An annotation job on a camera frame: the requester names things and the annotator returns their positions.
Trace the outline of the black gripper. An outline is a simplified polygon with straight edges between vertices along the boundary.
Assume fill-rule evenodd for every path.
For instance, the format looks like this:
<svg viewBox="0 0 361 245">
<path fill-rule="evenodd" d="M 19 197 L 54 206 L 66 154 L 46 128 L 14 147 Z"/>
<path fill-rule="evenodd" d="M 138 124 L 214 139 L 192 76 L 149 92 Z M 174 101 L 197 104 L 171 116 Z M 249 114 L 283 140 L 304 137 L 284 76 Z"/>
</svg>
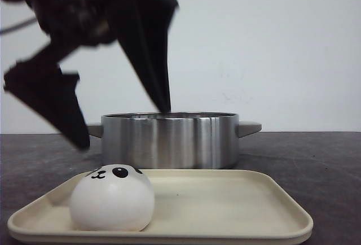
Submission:
<svg viewBox="0 0 361 245">
<path fill-rule="evenodd" d="M 177 0 L 5 1 L 25 2 L 53 37 L 86 46 L 117 40 L 157 109 L 170 112 L 168 30 Z"/>
</svg>

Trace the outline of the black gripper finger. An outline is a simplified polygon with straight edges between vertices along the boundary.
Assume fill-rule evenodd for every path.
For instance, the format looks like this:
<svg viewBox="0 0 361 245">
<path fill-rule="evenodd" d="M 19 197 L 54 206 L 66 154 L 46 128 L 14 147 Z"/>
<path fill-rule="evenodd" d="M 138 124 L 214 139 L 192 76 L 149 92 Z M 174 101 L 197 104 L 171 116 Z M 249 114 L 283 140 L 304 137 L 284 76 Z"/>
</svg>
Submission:
<svg viewBox="0 0 361 245">
<path fill-rule="evenodd" d="M 80 76 L 59 68 L 41 75 L 13 67 L 4 75 L 4 91 L 11 93 L 55 127 L 81 151 L 90 148 L 90 137 L 76 96 Z"/>
</svg>

